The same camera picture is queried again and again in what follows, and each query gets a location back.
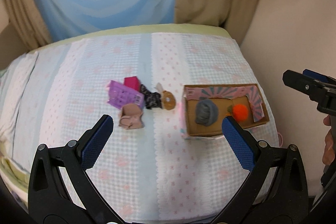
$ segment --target bed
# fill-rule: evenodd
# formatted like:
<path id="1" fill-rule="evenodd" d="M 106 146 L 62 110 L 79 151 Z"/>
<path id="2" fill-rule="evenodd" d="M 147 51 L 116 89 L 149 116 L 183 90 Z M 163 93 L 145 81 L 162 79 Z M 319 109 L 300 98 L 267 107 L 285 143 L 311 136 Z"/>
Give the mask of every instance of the bed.
<path id="1" fill-rule="evenodd" d="M 27 203 L 29 172 L 37 146 L 63 146 L 92 128 L 107 103 L 106 85 L 136 75 L 150 90 L 171 91 L 177 107 L 144 110 L 144 128 L 115 126 L 88 175 L 127 222 L 189 223 L 215 216 L 248 172 L 224 138 L 184 140 L 179 103 L 185 84 L 258 83 L 239 46 L 219 27 L 162 24 L 118 28 L 74 37 L 14 60 L 0 78 L 0 175 Z M 279 146 L 270 122 L 251 128 L 257 139 Z M 81 206 L 64 170 L 73 201 Z M 269 173 L 259 197 L 267 192 Z"/>

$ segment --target black patterned fabric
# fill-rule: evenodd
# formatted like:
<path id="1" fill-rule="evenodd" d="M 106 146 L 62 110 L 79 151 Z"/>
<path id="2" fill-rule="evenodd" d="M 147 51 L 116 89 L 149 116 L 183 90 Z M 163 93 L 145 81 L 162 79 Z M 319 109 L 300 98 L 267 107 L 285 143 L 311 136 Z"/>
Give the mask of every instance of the black patterned fabric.
<path id="1" fill-rule="evenodd" d="M 140 85 L 140 92 L 145 97 L 146 109 L 152 109 L 155 107 L 162 108 L 160 93 L 150 92 L 143 84 Z"/>

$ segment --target silver bolt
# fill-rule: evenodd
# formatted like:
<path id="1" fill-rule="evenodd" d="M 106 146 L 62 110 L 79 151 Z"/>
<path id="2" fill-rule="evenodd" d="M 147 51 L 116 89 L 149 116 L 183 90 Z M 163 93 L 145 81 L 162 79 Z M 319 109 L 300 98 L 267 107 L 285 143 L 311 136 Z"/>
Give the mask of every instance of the silver bolt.
<path id="1" fill-rule="evenodd" d="M 40 144 L 38 147 L 37 147 L 37 149 L 38 150 L 43 150 L 45 148 L 45 144 Z"/>
<path id="2" fill-rule="evenodd" d="M 68 142 L 68 146 L 69 147 L 74 147 L 76 145 L 76 143 L 77 142 L 75 140 L 71 140 L 71 141 Z"/>
<path id="3" fill-rule="evenodd" d="M 265 141 L 258 142 L 260 147 L 267 147 L 267 143 Z"/>
<path id="4" fill-rule="evenodd" d="M 297 150 L 297 146 L 294 145 L 294 144 L 291 144 L 291 145 L 290 145 L 290 148 L 291 148 L 293 151 L 296 151 L 296 150 Z"/>

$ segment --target purple package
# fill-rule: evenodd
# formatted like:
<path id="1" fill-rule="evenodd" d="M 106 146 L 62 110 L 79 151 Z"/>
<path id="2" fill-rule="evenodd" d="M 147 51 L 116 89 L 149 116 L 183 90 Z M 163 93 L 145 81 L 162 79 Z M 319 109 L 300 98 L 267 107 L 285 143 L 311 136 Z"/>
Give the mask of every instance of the purple package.
<path id="1" fill-rule="evenodd" d="M 132 88 L 111 80 L 107 85 L 107 89 L 109 92 L 109 100 L 107 102 L 118 109 L 130 103 L 138 105 L 141 109 L 144 107 L 143 94 Z"/>

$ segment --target orange fluffy ball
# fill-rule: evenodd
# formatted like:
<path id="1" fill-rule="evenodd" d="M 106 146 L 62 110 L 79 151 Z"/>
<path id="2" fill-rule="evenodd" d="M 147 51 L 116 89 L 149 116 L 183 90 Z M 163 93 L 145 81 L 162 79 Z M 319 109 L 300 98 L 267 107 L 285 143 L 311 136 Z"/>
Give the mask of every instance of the orange fluffy ball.
<path id="1" fill-rule="evenodd" d="M 236 122 L 243 122 L 248 118 L 249 110 L 245 105 L 235 105 L 232 108 L 232 115 Z"/>

